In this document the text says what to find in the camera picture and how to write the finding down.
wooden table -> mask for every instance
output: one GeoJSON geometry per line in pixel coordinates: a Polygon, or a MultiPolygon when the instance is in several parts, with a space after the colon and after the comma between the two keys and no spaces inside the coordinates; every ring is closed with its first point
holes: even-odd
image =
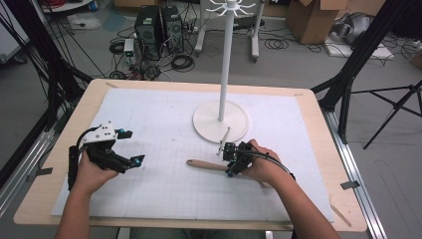
{"type": "MultiPolygon", "coordinates": [[[[51,216],[51,212],[68,171],[68,148],[77,141],[84,130],[90,127],[107,90],[110,88],[216,93],[220,91],[219,85],[116,80],[92,81],[44,164],[44,167],[53,167],[53,173],[36,178],[15,214],[14,220],[16,223],[31,225],[59,224],[60,217],[51,216]]],[[[296,97],[304,117],[323,183],[328,192],[331,208],[334,212],[335,222],[333,223],[333,227],[337,231],[365,231],[367,226],[353,190],[343,190],[340,186],[341,183],[348,181],[348,177],[344,171],[341,159],[321,114],[314,93],[305,89],[246,86],[228,86],[228,93],[253,93],[257,95],[296,97]]],[[[91,225],[208,229],[292,229],[291,225],[275,222],[104,217],[93,217],[91,219],[91,225]]]]}

wrist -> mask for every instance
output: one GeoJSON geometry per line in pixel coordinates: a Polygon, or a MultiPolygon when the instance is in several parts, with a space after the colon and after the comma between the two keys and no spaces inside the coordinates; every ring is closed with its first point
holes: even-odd
{"type": "Polygon", "coordinates": [[[276,188],[276,186],[283,186],[296,182],[289,173],[287,173],[280,167],[274,167],[270,172],[268,183],[270,183],[270,185],[276,188]]]}
{"type": "Polygon", "coordinates": [[[93,196],[93,192],[90,192],[86,189],[80,188],[80,187],[75,187],[72,188],[70,196],[74,196],[74,197],[78,197],[80,199],[89,199],[91,200],[91,197],[93,196]]]}

computer tower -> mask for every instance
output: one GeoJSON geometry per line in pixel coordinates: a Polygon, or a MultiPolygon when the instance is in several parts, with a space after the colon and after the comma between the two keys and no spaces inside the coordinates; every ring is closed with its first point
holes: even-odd
{"type": "Polygon", "coordinates": [[[161,15],[168,53],[183,53],[183,25],[177,7],[164,6],[161,8],[161,15]]]}
{"type": "Polygon", "coordinates": [[[134,23],[141,58],[158,61],[161,58],[159,49],[163,43],[163,33],[159,8],[155,5],[140,6],[134,23]]]}

person's left hand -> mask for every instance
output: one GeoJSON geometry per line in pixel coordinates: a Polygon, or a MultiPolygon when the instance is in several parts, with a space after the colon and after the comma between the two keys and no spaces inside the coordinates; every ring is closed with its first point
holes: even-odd
{"type": "Polygon", "coordinates": [[[88,154],[83,151],[82,158],[78,168],[78,176],[72,191],[76,190],[83,194],[91,196],[99,190],[107,181],[116,177],[118,172],[110,169],[102,170],[96,164],[92,163],[88,154]]]}

gray floor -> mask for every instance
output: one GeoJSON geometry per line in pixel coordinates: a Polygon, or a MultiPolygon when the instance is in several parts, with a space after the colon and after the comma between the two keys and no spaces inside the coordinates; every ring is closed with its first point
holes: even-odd
{"type": "MultiPolygon", "coordinates": [[[[133,14],[118,12],[112,6],[96,12],[102,26],[96,30],[78,31],[74,37],[96,64],[107,72],[111,53],[109,40],[116,32],[134,23],[133,14]]],[[[283,19],[266,19],[263,30],[285,27],[283,19]]],[[[319,53],[306,46],[289,42],[289,48],[270,50],[260,41],[260,58],[251,59],[250,35],[236,35],[233,39],[229,84],[284,88],[311,88],[335,76],[345,63],[345,58],[329,57],[324,49],[319,53]]],[[[219,84],[223,54],[223,33],[207,33],[204,50],[194,58],[195,69],[189,73],[167,72],[159,81],[219,84]]],[[[99,72],[88,61],[76,44],[68,41],[77,67],[89,75],[99,72]]],[[[400,48],[391,49],[399,53],[400,48]]],[[[409,59],[395,55],[383,66],[370,60],[358,75],[354,91],[402,87],[420,81],[421,71],[412,67],[409,59]]],[[[0,66],[1,157],[3,166],[23,137],[46,108],[43,90],[32,66],[8,64],[0,66]]],[[[388,92],[384,95],[399,100],[407,91],[388,92]]],[[[416,96],[406,104],[418,111],[416,96]]],[[[351,96],[347,139],[366,187],[389,238],[420,238],[422,235],[422,187],[419,185],[422,169],[421,118],[399,112],[367,150],[363,146],[379,129],[391,112],[392,106],[370,94],[351,96]]],[[[30,183],[19,191],[16,199],[0,219],[2,238],[53,237],[56,228],[23,226],[13,222],[13,215],[30,183]]],[[[115,228],[94,228],[93,238],[113,238],[115,228]]],[[[369,238],[368,233],[342,233],[343,238],[369,238]]],[[[289,238],[286,233],[276,233],[276,238],[289,238]]]]}

